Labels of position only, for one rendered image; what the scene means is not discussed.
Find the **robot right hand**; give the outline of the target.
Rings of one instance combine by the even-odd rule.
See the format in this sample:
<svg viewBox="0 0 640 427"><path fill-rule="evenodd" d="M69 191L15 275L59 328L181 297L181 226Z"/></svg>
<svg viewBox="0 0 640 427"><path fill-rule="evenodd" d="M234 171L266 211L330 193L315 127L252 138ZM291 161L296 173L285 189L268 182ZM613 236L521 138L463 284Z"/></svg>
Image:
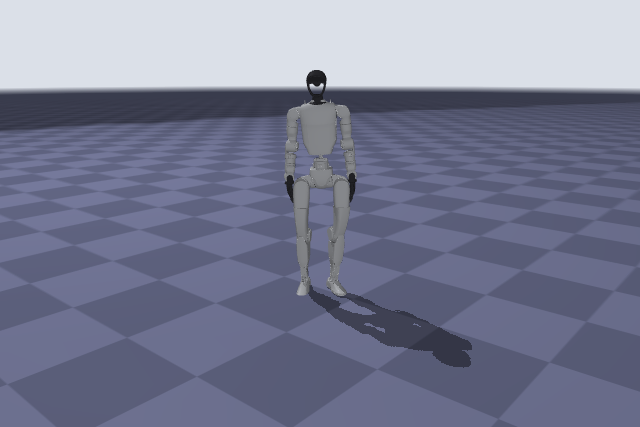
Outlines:
<svg viewBox="0 0 640 427"><path fill-rule="evenodd" d="M285 184L287 185L288 195L290 196L290 199L291 199L291 201L293 203L293 187L292 187L292 184L294 184L294 181L293 181L293 177L291 175L287 176L287 182L285 181Z"/></svg>

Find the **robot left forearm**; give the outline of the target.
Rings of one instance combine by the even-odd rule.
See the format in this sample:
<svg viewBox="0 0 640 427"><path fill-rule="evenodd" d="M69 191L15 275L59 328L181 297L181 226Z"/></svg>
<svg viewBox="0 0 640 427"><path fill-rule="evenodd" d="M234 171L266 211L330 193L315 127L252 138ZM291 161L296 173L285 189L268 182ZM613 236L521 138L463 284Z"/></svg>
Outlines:
<svg viewBox="0 0 640 427"><path fill-rule="evenodd" d="M345 157L345 166L346 166L346 170L347 170L347 178L349 179L349 174L350 173L354 173L355 174L355 179L357 177L356 174L356 162L355 162L355 148L354 148L354 141L352 139L352 143L353 143L353 149L352 150L346 150L346 152L344 152L344 157Z"/></svg>

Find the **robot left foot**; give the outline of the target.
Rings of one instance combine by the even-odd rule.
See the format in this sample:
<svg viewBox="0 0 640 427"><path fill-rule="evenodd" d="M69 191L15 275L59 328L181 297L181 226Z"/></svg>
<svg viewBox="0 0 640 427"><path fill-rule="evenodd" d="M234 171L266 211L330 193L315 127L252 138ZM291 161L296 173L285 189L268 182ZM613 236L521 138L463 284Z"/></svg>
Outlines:
<svg viewBox="0 0 640 427"><path fill-rule="evenodd" d="M344 296L347 294L346 290L342 287L340 282L338 280L335 281L335 278L334 281L331 282L330 277L328 277L326 286L330 288L331 292L333 292L337 296Z"/></svg>

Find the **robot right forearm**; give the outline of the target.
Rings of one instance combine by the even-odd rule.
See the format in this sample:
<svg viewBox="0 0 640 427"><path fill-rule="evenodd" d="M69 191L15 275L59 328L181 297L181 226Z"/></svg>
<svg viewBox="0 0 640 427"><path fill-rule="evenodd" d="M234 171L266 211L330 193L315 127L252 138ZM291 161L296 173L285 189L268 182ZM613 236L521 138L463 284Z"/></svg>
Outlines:
<svg viewBox="0 0 640 427"><path fill-rule="evenodd" d="M285 174L284 174L284 179L287 182L287 176L288 175L291 175L293 177L293 181L294 181L296 154L294 154L292 152L287 152L286 151L286 145L287 145L287 141L286 141L286 144L285 144Z"/></svg>

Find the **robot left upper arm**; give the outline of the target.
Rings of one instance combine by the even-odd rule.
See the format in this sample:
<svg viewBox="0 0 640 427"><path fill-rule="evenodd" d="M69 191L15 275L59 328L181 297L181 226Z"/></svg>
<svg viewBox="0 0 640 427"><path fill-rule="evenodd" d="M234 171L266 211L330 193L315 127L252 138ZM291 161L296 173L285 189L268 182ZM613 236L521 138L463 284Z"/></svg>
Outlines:
<svg viewBox="0 0 640 427"><path fill-rule="evenodd" d="M335 105L335 108L337 116L341 118L341 121L339 121L343 138L342 140L340 140L341 148L342 150L353 149L351 138L352 125L349 108L345 105Z"/></svg>

